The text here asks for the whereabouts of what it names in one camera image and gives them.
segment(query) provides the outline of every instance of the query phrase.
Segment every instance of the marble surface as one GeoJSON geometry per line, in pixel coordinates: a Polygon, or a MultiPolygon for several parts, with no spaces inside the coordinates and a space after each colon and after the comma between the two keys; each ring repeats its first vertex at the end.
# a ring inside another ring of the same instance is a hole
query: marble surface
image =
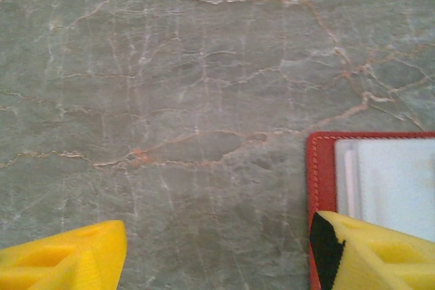
{"type": "Polygon", "coordinates": [[[0,6],[0,247],[122,219],[119,289],[308,289],[307,135],[435,129],[435,0],[0,6]]]}

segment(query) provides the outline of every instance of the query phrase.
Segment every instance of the red folder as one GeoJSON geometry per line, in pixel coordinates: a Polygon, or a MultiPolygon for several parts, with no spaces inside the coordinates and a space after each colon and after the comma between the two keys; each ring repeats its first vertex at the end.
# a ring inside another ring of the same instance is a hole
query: red folder
{"type": "MultiPolygon", "coordinates": [[[[309,228],[317,211],[336,212],[334,145],[339,139],[427,139],[435,132],[315,132],[307,141],[309,228]]],[[[310,250],[311,290],[320,290],[310,250]]]]}

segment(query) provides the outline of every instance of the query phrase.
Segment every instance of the yellow plastic object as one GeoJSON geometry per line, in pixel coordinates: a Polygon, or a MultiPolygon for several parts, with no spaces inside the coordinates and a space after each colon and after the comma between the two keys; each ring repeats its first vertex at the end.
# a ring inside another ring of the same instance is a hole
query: yellow plastic object
{"type": "Polygon", "coordinates": [[[127,253],[122,221],[0,251],[0,290],[114,290],[127,253]]]}
{"type": "Polygon", "coordinates": [[[322,290],[435,289],[435,242],[326,211],[310,238],[322,290]]]}

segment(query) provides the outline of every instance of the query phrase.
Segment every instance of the red leather cover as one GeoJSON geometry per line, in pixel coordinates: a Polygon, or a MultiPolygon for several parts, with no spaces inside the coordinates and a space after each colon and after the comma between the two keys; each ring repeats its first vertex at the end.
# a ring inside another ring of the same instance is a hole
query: red leather cover
{"type": "MultiPolygon", "coordinates": [[[[314,132],[307,141],[309,228],[317,211],[336,212],[335,142],[339,139],[423,139],[435,132],[314,132]]],[[[311,290],[320,290],[313,253],[310,249],[311,290]]]]}

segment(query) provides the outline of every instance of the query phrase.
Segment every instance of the gray marble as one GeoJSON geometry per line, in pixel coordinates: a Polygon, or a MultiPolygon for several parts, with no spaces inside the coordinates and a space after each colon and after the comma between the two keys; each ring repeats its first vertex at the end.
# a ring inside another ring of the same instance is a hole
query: gray marble
{"type": "Polygon", "coordinates": [[[306,136],[435,129],[435,0],[0,6],[0,247],[122,219],[119,289],[308,289],[306,136]]]}

